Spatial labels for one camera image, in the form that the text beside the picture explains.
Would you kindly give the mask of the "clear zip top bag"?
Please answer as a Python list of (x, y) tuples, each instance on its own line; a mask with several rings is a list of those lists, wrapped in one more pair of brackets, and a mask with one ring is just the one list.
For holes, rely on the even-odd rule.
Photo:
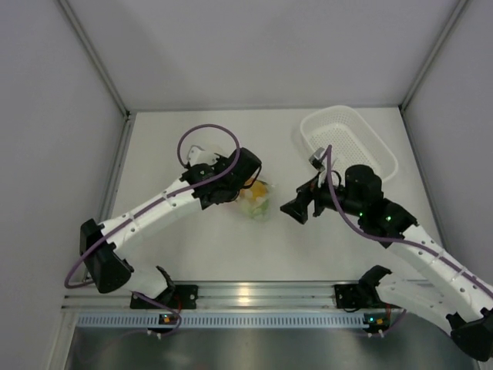
[[(256, 180), (263, 181), (268, 188), (268, 193), (265, 197), (259, 197), (253, 199), (249, 192), (249, 188)], [(248, 217), (251, 220), (265, 222), (270, 218), (273, 206), (273, 195), (276, 186), (265, 176), (260, 175), (256, 180), (251, 179), (247, 184), (248, 188), (242, 189), (238, 198), (235, 200), (235, 204), (243, 216)]]

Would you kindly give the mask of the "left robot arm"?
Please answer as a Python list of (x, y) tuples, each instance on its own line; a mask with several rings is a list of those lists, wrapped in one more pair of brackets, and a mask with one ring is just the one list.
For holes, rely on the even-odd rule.
[(97, 290), (120, 288), (147, 296), (158, 308), (174, 298), (171, 278), (160, 266), (135, 261), (144, 241), (179, 219), (213, 205), (234, 201), (261, 168), (261, 160), (242, 147), (225, 157), (195, 147), (185, 171), (163, 192), (119, 217), (80, 227), (79, 253)]

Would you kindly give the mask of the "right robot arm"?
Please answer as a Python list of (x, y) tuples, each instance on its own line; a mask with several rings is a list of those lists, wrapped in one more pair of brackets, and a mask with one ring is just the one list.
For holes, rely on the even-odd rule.
[(439, 327), (469, 357), (490, 360), (492, 286), (455, 260), (381, 188), (381, 178), (366, 165), (347, 168), (339, 185), (320, 169), (280, 210), (300, 224), (308, 221), (310, 205), (316, 217), (326, 209), (337, 211), (354, 232), (378, 242), (431, 284), (423, 288), (400, 279), (395, 271), (375, 266), (359, 281), (365, 304), (399, 306)]

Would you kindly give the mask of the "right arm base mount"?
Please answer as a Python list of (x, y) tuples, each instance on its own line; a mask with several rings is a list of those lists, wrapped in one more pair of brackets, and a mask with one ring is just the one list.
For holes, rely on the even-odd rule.
[(385, 308), (386, 304), (379, 298), (376, 287), (381, 279), (391, 271), (380, 265), (373, 266), (357, 283), (335, 284), (336, 306), (345, 311), (358, 311), (367, 308)]

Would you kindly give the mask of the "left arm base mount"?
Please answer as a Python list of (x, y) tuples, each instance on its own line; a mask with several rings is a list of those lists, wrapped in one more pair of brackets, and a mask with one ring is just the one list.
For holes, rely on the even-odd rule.
[[(178, 284), (173, 291), (167, 289), (153, 300), (172, 309), (195, 310), (198, 293), (199, 287), (196, 284)], [(159, 306), (135, 295), (132, 296), (129, 306), (131, 309), (138, 310), (156, 310), (159, 308)]]

